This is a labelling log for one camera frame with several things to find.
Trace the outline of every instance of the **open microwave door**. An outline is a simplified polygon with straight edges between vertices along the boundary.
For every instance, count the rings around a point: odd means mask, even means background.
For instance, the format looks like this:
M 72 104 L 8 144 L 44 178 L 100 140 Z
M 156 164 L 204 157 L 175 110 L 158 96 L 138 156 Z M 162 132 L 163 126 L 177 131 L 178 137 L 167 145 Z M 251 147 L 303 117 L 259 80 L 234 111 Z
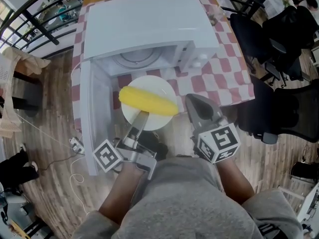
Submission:
M 93 152 L 106 139 L 115 137 L 113 92 L 107 73 L 90 61 L 81 64 L 80 109 L 82 139 L 90 175 L 98 175 Z

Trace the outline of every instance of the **power strip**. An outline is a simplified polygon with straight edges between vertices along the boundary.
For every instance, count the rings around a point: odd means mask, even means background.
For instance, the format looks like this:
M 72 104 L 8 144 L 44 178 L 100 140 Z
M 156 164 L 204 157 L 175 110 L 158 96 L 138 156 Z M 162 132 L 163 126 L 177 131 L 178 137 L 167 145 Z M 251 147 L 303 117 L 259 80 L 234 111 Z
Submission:
M 69 142 L 75 153 L 84 154 L 84 147 L 77 138 L 73 137 L 72 139 L 69 139 Z

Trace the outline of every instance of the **white microwave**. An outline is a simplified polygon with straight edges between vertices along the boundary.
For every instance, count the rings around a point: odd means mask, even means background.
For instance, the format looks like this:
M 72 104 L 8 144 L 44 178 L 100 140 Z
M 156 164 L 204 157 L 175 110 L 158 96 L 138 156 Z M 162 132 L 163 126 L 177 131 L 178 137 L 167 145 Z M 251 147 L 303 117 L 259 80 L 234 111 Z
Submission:
M 201 70 L 219 43 L 199 0 L 111 0 L 90 7 L 80 111 L 90 175 L 93 151 L 115 136 L 112 78 L 138 70 Z

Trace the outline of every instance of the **yellow corn cob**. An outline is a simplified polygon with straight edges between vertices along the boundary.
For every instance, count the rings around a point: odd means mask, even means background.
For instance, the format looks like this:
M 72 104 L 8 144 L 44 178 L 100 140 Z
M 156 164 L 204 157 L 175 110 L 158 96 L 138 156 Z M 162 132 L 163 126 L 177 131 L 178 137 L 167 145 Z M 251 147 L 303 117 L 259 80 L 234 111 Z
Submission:
M 119 94 L 122 103 L 152 114 L 173 116 L 178 113 L 175 103 L 151 92 L 126 86 Z

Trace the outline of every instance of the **shirt sleeve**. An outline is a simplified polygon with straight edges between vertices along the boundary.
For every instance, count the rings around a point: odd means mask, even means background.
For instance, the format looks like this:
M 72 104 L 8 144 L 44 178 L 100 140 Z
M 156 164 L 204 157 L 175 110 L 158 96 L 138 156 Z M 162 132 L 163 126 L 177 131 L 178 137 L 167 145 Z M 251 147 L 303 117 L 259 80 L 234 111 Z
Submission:
M 72 239 L 110 239 L 119 227 L 98 211 L 93 211 L 73 233 Z
M 242 207 L 252 216 L 260 231 L 267 225 L 273 225 L 279 228 L 288 239 L 303 238 L 302 226 L 280 190 L 256 194 L 248 199 Z

